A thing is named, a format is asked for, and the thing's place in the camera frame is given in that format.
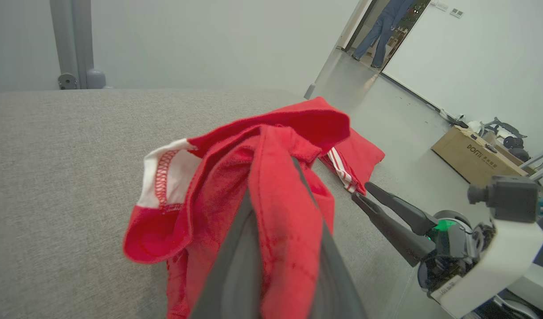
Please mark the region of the red white-striped shorts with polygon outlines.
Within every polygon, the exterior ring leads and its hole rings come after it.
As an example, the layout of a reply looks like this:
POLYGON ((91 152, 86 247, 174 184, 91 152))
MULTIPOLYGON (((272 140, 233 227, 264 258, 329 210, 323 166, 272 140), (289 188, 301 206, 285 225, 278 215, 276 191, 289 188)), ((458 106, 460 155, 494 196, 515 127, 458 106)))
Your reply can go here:
POLYGON ((245 192, 257 220, 263 319, 308 317, 335 212, 312 165, 349 135, 348 115, 316 97, 144 157, 123 251, 137 263, 167 263, 167 319, 192 313, 245 192))

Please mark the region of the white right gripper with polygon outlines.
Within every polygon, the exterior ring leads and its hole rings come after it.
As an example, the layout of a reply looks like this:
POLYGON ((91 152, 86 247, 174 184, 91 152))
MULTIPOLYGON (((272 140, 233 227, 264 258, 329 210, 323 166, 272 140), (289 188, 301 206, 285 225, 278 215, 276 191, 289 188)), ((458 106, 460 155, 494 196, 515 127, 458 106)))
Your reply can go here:
POLYGON ((543 318, 543 310, 509 289, 532 267, 543 246, 538 224, 494 220, 470 226, 451 210, 437 212, 436 219, 372 182, 364 187, 411 230, 364 195, 353 193, 352 200, 411 267, 421 262, 419 286, 448 315, 543 318))

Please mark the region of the brown cardboard box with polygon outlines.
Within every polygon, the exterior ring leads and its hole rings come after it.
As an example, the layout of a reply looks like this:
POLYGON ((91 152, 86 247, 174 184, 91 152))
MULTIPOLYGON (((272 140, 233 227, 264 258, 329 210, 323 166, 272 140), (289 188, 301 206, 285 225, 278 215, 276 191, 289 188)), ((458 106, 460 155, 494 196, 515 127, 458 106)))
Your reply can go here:
POLYGON ((452 167, 468 183, 484 187, 492 176, 527 176, 514 162, 500 153, 498 147, 476 135, 474 131, 453 126, 441 137, 431 150, 452 167))

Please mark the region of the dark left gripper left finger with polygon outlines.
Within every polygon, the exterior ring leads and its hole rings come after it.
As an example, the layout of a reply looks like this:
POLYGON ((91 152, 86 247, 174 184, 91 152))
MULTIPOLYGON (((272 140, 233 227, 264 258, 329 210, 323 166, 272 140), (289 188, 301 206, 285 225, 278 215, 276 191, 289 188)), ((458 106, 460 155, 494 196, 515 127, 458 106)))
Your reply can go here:
POLYGON ((246 191, 189 319, 261 319, 262 256, 246 191))

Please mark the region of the black and white gear pile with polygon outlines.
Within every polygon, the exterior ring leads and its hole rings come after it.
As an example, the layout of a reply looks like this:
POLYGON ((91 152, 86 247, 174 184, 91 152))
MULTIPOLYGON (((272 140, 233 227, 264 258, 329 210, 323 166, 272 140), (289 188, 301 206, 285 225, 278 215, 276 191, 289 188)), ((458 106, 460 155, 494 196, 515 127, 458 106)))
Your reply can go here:
POLYGON ((520 133, 512 125, 500 121, 497 117, 488 123, 470 121, 467 126, 468 129, 482 137, 493 148, 506 149, 509 154, 518 158, 521 162, 530 159, 528 152, 524 150, 524 139, 527 136, 520 133))

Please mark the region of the silver metal frame rails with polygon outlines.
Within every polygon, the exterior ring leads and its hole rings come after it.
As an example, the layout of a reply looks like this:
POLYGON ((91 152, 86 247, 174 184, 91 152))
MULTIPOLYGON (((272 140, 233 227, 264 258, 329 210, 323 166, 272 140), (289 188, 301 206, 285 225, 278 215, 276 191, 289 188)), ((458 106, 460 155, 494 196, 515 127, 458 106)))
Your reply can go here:
POLYGON ((519 166, 521 170, 526 169, 529 166, 535 165, 535 168, 533 169, 533 173, 528 175, 528 177, 538 182, 543 177, 543 151, 539 153, 537 156, 530 158, 528 161, 525 161, 523 164, 519 166))

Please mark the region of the dark grey post bracket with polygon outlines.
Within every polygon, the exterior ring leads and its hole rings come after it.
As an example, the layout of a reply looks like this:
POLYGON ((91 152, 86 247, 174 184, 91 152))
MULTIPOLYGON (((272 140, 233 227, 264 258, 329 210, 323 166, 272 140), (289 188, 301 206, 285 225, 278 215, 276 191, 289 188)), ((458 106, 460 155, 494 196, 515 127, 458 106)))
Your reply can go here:
POLYGON ((60 74, 57 83, 59 89, 79 89, 78 79, 71 73, 60 74))

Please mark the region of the person in blue clothes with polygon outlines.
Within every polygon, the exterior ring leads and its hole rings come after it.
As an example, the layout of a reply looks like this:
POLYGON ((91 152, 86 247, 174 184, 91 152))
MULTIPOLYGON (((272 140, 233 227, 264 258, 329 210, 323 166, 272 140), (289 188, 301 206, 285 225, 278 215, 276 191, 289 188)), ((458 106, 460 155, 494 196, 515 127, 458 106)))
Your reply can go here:
POLYGON ((393 30, 396 29, 401 19, 408 12, 409 8, 417 0, 390 0, 381 14, 377 17, 372 29, 368 32, 358 48, 352 53, 351 57, 360 61, 368 48, 377 42, 376 52, 373 56, 371 67, 380 69, 385 59, 386 45, 391 38, 393 30))

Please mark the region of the grey metal wall post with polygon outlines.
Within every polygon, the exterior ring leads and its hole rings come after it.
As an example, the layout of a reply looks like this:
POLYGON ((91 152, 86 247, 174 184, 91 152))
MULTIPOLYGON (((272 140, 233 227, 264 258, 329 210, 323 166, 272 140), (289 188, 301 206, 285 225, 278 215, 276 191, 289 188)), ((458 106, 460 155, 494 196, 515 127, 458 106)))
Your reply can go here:
POLYGON ((94 68, 91 0, 50 0, 50 11, 60 74, 74 74, 79 89, 87 89, 86 71, 94 68))

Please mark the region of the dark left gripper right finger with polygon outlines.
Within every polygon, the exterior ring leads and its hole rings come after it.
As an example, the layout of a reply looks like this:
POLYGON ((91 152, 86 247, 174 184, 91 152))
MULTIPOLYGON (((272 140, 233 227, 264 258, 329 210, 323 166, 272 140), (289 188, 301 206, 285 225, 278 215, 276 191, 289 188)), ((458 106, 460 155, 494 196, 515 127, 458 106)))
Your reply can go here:
POLYGON ((319 214, 319 217, 319 270, 313 301, 306 319, 368 319, 326 220, 322 214, 319 214))

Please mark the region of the red basketball jersey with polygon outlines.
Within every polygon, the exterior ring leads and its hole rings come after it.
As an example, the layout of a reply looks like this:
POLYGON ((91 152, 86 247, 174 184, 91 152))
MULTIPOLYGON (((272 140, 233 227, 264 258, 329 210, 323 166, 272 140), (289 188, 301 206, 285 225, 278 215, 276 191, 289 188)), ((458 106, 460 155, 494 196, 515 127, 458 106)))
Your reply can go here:
POLYGON ((364 184, 369 182, 375 166, 384 157, 385 153, 381 149, 351 128, 347 139, 319 159, 338 176, 345 190, 365 195, 364 184))

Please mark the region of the grey fabric sofa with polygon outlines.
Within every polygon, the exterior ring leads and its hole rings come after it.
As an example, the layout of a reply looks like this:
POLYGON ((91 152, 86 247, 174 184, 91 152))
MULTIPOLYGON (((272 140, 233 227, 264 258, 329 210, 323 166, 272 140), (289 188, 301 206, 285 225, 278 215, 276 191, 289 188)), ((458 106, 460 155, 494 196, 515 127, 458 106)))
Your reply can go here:
POLYGON ((0 93, 0 319, 166 319, 166 264, 122 249, 142 158, 302 101, 282 89, 0 93))

